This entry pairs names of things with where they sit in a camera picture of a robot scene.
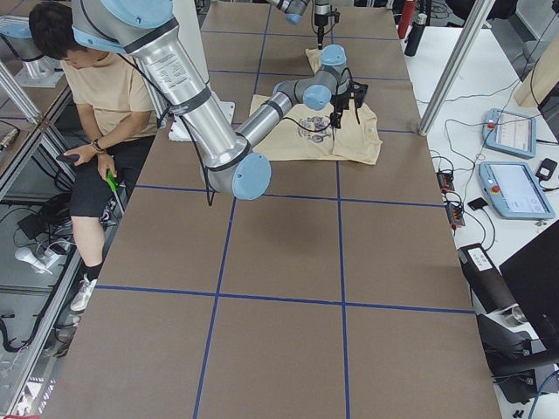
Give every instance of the white sneaker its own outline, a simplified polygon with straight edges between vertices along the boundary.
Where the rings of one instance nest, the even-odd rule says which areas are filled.
[[[73,312],[82,312],[86,309],[89,298],[93,293],[93,288],[95,288],[95,284],[97,284],[97,279],[90,281],[87,279],[87,275],[84,275],[84,278],[81,280],[79,285],[79,291],[70,304],[70,309]]]

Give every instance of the man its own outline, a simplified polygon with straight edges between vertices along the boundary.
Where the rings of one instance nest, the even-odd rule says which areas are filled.
[[[78,155],[70,215],[73,236],[86,266],[70,307],[86,308],[103,263],[105,231],[100,216],[112,196],[110,170],[130,196],[156,132],[156,117],[141,74],[116,54],[76,43],[72,9],[58,2],[37,4],[29,15],[33,41],[44,55],[62,62],[91,142],[65,155]]]

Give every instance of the chair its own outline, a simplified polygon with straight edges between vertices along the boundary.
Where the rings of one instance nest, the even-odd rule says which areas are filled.
[[[470,15],[475,0],[445,0],[452,13],[460,19],[466,20]],[[516,12],[518,0],[496,0],[489,11],[487,20],[508,19]]]

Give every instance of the person's arm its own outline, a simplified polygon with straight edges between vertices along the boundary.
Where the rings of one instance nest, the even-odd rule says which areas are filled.
[[[97,140],[97,145],[104,149],[128,140],[130,137],[140,133],[148,125],[151,115],[151,111],[131,112],[113,131],[107,135],[103,135],[97,125],[93,107],[87,104],[78,104],[76,107],[78,109],[79,120],[86,132],[87,138],[90,141]],[[103,180],[106,178],[108,169],[111,170],[114,176],[117,176],[113,158],[107,153],[99,153],[92,144],[68,150],[65,152],[65,155],[79,155],[79,159],[74,163],[76,166],[90,161],[97,155],[98,170]]]

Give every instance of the black bottle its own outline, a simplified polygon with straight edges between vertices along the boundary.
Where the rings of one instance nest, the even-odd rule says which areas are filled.
[[[410,35],[408,35],[408,44],[406,45],[404,51],[404,54],[408,57],[413,57],[414,55],[416,55],[419,41],[421,41],[421,37],[423,36],[426,22],[427,15],[425,15],[424,13],[419,13],[418,18],[411,27]]]

